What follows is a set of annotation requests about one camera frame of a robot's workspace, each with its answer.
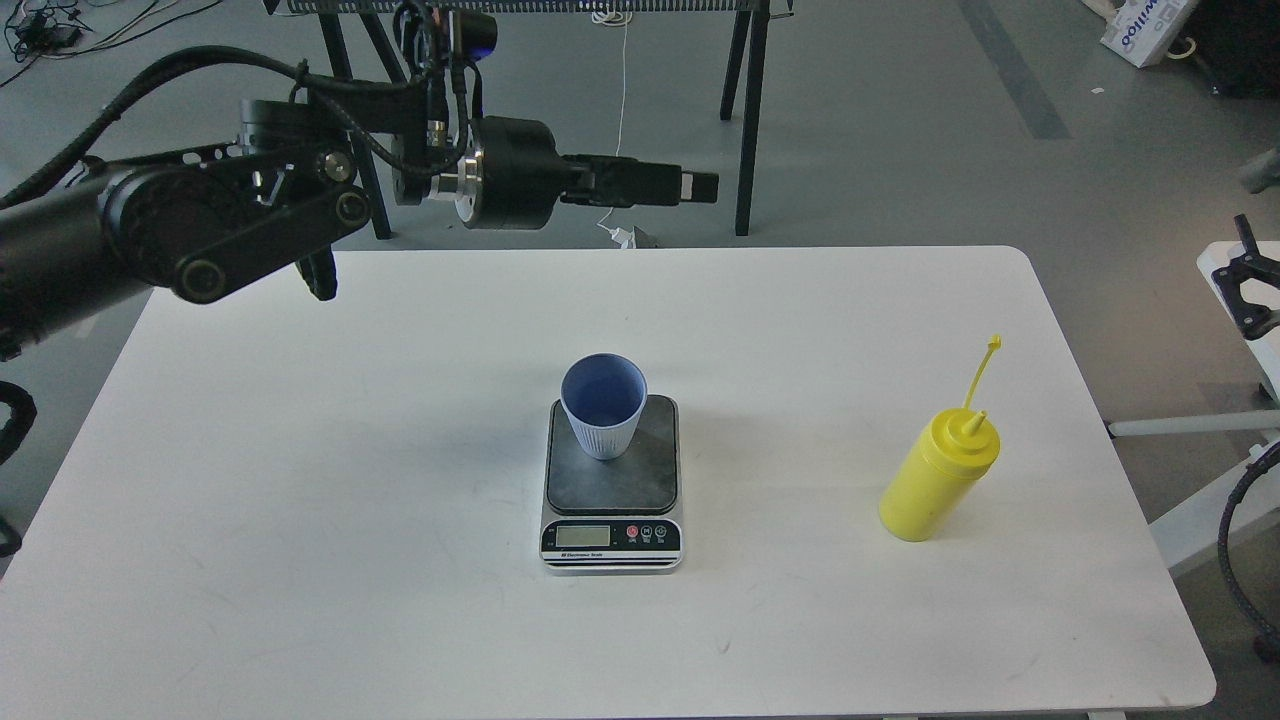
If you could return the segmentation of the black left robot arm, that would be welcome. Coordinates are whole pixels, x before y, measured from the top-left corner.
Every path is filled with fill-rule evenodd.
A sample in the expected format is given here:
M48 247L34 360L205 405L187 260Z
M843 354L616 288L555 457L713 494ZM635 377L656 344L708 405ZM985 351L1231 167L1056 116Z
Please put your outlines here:
M612 210L713 204L719 179L621 155L563 155L536 120L483 108L479 61L495 12L474 3L397 1L379 54L387 82L329 76L230 46L172 53L136 76L54 159L3 197L3 360L152 287L216 302L285 266L311 295L337 296L333 245L385 205L372 159L401 205L453 202L470 229L538 231L561 202ZM233 143L105 161L90 155L141 99L188 73L256 67L292 83L251 101Z

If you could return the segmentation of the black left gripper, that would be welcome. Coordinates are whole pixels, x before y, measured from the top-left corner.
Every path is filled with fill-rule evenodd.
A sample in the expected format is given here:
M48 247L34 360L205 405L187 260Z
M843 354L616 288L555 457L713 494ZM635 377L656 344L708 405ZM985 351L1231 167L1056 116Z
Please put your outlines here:
M472 147L460 167L458 214L474 231L539 231L558 199L590 208L671 208L716 204L719 176L675 164L557 152L539 120L483 117L471 124Z

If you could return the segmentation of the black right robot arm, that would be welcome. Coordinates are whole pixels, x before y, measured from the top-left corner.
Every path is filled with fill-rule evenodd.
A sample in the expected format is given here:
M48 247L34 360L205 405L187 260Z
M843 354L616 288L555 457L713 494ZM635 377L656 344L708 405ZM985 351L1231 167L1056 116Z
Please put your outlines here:
M1243 252L1240 256L1229 260L1225 266L1215 270L1211 278L1242 337L1247 341L1257 341L1262 340L1270 331L1277 328L1277 310L1245 300L1242 286L1248 281L1258 281L1276 290L1279 278L1277 260L1267 258L1260 251L1245 214L1236 214L1233 222ZM1228 593L1240 614L1257 630L1253 641L1253 651L1263 664L1276 664L1279 660L1277 626L1254 606L1236 579L1230 557L1230 533L1238 506L1247 497L1252 486L1276 465L1277 443L1268 446L1261 454L1260 459L1245 464L1245 470L1225 501L1215 543L1219 570Z

